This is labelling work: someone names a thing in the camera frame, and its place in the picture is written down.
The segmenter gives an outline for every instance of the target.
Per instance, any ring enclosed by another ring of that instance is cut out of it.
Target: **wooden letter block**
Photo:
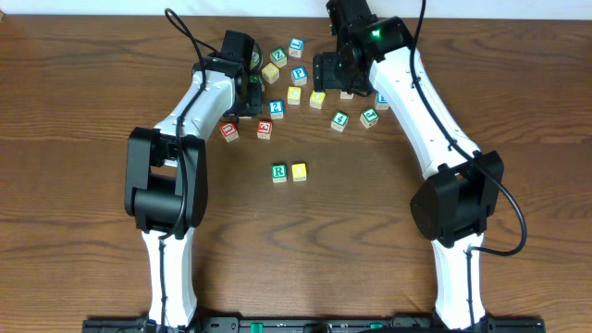
[[[257,64],[259,64],[260,59],[261,56],[255,51],[253,51],[253,53],[251,54],[251,69],[257,67]]]
[[[341,99],[353,99],[353,93],[341,92]]]
[[[311,94],[311,107],[316,109],[323,108],[323,102],[325,102],[325,93],[324,92],[313,92]]]
[[[288,180],[288,168],[286,165],[271,166],[271,178],[274,182],[285,182]]]
[[[259,121],[259,126],[257,126],[257,137],[259,139],[271,139],[271,121]]]
[[[376,93],[376,101],[374,103],[376,110],[389,110],[389,103],[385,96],[381,95],[380,92]]]
[[[298,38],[292,38],[292,40],[290,41],[290,47],[288,48],[288,53],[290,54],[290,56],[301,57],[303,48],[303,40]]]
[[[372,107],[363,111],[362,115],[360,116],[360,121],[365,128],[370,129],[371,127],[375,126],[378,122],[378,113]]]
[[[284,66],[288,65],[288,56],[284,50],[281,49],[281,47],[271,51],[269,57],[271,57],[271,62],[274,63],[274,65],[276,65],[278,68],[283,68]]]
[[[300,163],[292,166],[292,179],[294,181],[306,180],[306,164]]]
[[[261,74],[255,74],[249,77],[249,81],[261,84],[261,91],[265,91],[265,84],[263,83],[263,77]]]
[[[284,117],[284,102],[271,101],[269,102],[269,114],[272,119],[282,119]]]
[[[306,69],[295,68],[292,70],[292,82],[295,86],[306,84]]]
[[[289,105],[300,105],[300,95],[302,94],[301,87],[289,87],[288,88],[288,104]]]
[[[348,119],[350,119],[350,116],[338,111],[335,116],[333,116],[333,120],[331,120],[331,128],[343,132],[345,126],[348,124]]]
[[[231,142],[234,139],[239,138],[239,132],[234,124],[224,124],[220,126],[220,131],[222,132],[224,139],[226,139],[226,142]]]
[[[279,79],[279,69],[274,64],[267,64],[267,66],[261,69],[261,73],[263,73],[263,78],[269,84]]]

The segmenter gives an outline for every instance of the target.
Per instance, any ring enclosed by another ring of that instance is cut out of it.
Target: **yellow block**
[[[292,178],[294,181],[306,180],[306,164],[300,163],[292,166]]]
[[[274,64],[267,64],[267,66],[261,69],[261,73],[263,74],[263,78],[269,84],[272,84],[279,79],[279,69]]]
[[[311,94],[311,107],[320,110],[323,107],[323,102],[325,102],[324,92],[313,92],[313,94]]]
[[[301,87],[289,87],[288,88],[288,104],[289,105],[300,105],[301,94],[302,94]]]

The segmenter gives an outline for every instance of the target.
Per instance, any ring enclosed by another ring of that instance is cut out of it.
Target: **green connector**
[[[251,324],[251,333],[263,333],[263,324]]]

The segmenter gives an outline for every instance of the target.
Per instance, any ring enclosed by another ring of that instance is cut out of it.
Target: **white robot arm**
[[[402,47],[385,54],[385,60],[374,62],[370,68],[372,86],[388,101],[399,120],[419,160],[424,179],[437,174],[438,167],[446,164],[456,167],[466,160],[450,148],[432,117],[427,113],[417,90],[413,88],[409,67],[410,50]],[[421,78],[419,84],[434,111],[448,133],[465,152],[477,152],[479,148],[456,124],[446,106],[440,100],[426,75],[419,52],[415,52],[415,68]],[[471,325],[467,304],[465,251],[469,246],[480,246],[483,234],[475,233],[457,240],[452,248],[446,248],[438,240],[432,240],[438,276],[436,312],[448,328],[466,328]],[[479,253],[472,258],[472,288],[475,323],[485,315],[479,294]]]
[[[479,255],[471,260],[473,323],[469,310],[467,255],[479,247],[487,217],[495,210],[498,189],[450,145],[414,86],[419,84],[426,102],[443,129],[496,177],[503,164],[495,152],[482,155],[477,145],[456,124],[426,75],[419,52],[411,73],[413,37],[399,18],[379,21],[363,1],[330,0],[331,31],[338,36],[337,52],[314,58],[314,88],[341,89],[368,96],[382,94],[412,144],[424,185],[412,198],[413,219],[431,240],[438,276],[436,314],[449,329],[464,329],[485,315],[479,293]]]
[[[201,96],[191,106],[185,117],[183,126],[184,136],[193,136],[207,141],[216,127],[218,120],[229,111],[235,102],[235,81],[219,71],[206,70],[207,83]],[[187,107],[192,97],[198,92],[202,84],[202,73],[193,73],[192,83],[185,96],[181,99],[173,112],[154,126],[161,135],[175,136],[177,117]],[[165,165],[176,167],[177,159],[166,159]],[[197,298],[193,292],[191,279],[191,247],[194,227],[187,229],[182,239],[170,237],[164,240],[166,245],[165,257],[165,309],[166,326],[187,327],[197,308]],[[149,230],[143,232],[142,237],[148,248],[150,258],[150,277],[152,282],[152,306],[148,314],[149,319],[157,325],[162,325],[162,289],[160,280],[160,251],[159,237],[164,231]]]
[[[154,329],[181,332],[197,308],[191,245],[207,202],[205,141],[224,115],[252,117],[262,112],[261,85],[248,77],[253,45],[248,35],[227,31],[221,52],[194,66],[191,86],[173,112],[153,129],[137,128],[129,136],[125,204],[148,248],[153,291],[148,324]],[[179,115],[184,119],[177,138]],[[151,166],[177,167],[181,153],[185,179],[179,172],[175,179],[150,172]],[[184,186],[185,218],[179,225]]]

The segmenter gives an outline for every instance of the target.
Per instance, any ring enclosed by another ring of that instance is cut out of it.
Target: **wood grain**
[[[265,55],[303,38],[267,101],[285,99],[290,68],[312,72],[314,53],[335,43],[328,19],[186,21],[218,47],[225,29],[248,32]],[[80,332],[89,316],[141,315],[151,292],[123,209],[126,139],[187,91],[191,44],[159,17],[10,16],[0,50],[0,331]],[[522,253],[482,258],[486,308],[542,316],[548,332],[590,331],[592,23],[429,19],[420,50],[465,132],[501,154],[528,220]],[[358,118],[372,100],[338,92],[314,111],[312,88],[271,142],[254,120],[231,144],[217,131],[208,142],[210,199],[193,249],[200,305],[258,317],[430,312],[433,254],[408,207],[421,178],[397,120],[381,112],[366,130]],[[335,110],[351,115],[342,134],[329,128]],[[271,182],[271,164],[296,161],[307,181]],[[487,245],[518,240],[501,199]]]

